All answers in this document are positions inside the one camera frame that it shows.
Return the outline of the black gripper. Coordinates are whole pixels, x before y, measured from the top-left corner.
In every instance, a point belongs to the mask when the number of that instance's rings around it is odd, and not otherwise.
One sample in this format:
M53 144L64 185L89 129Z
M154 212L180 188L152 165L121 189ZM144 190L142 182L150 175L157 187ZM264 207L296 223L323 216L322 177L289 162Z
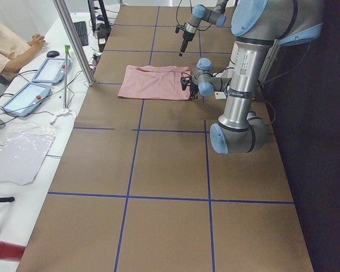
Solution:
M183 30L184 33L182 35L183 42L182 42L182 45L181 45L181 48L180 48L180 52L178 54L180 57L183 56L183 54L185 53L186 48L188 46L188 43L193 40L193 37L196 33L195 28L191 28L191 29L183 28L182 30Z
M189 100L198 99L198 93L199 93L198 85L192 81L190 81L189 83L189 92L190 92Z

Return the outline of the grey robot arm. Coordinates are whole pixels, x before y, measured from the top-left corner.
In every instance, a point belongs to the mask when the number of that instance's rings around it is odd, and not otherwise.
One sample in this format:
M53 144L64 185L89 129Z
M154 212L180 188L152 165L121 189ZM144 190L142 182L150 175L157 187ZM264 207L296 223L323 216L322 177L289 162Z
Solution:
M222 91L227 96L224 113L211 125L210 139L219 154L259 150L265 143L264 122L250 106L269 49L309 43L322 30L323 1L238 1L231 32L237 57L229 83L210 74L207 58L197 62L192 82L202 96Z
M224 26L226 21L225 10L228 1L217 1L213 10L206 8L204 5L196 5L192 11L191 16L188 22L184 24L180 24L177 19L178 9L176 11L176 29L175 33L179 33L179 31L183 31L182 35L182 44L179 52L179 56L182 57L186 51L188 43L191 42L197 31L205 31L205 29L200 29L201 21L210 23L211 25L215 25L217 27Z

